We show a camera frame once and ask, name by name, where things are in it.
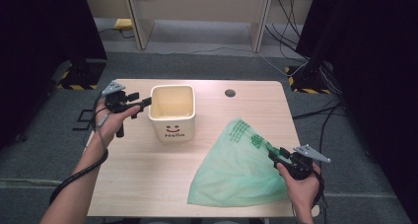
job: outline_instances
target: black curtain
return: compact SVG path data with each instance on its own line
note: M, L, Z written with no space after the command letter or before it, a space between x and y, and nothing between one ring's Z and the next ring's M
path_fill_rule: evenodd
M106 55L86 0L0 0L0 23L0 141L10 145L62 62Z
M298 51L312 55L322 37L331 46L321 60L332 63L357 130L418 223L418 2L350 1L338 35L327 37L323 30L338 3L313 0Z

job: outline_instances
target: wooden table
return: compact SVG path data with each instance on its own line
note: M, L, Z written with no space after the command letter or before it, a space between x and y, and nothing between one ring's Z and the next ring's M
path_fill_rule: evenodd
M288 200L251 207L187 204L188 190L205 155L227 124L240 116L276 147L291 150L299 139L279 82L119 79L126 93L148 98L157 85L195 88L196 134L182 144L163 144L154 133L148 109L124 122L102 164L89 216L120 217L280 217L293 216ZM226 96L232 89L236 95Z

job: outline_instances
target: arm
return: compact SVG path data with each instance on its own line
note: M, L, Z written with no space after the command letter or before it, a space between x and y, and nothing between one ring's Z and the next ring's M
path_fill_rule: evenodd
M295 206L296 216L299 221L306 224L314 223L311 210L319 189L319 181L315 175L311 174L304 180L296 181L289 175L288 170L282 164L279 163L277 169L285 179L289 199ZM317 164L313 163L313 169L320 174L320 168Z
M104 107L105 102L101 100L97 111ZM138 111L139 107L133 107L126 112L110 113L103 126L97 128L72 175L96 163L104 154L104 149L107 148L123 121ZM108 110L100 111L96 116L97 122L108 113ZM99 169L100 167L92 170L63 189L46 210L40 223L84 223Z

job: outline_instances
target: white container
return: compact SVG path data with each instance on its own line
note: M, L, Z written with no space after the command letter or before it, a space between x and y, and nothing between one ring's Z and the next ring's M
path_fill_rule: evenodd
M196 118L194 88L189 85L159 85L151 91L148 117L158 138L165 143L193 139Z

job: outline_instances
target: green plastic bag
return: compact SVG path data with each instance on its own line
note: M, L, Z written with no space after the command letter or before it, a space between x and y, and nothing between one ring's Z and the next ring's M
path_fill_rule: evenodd
M194 176L187 203L239 207L286 198L285 181L267 147L278 152L240 118L231 121Z

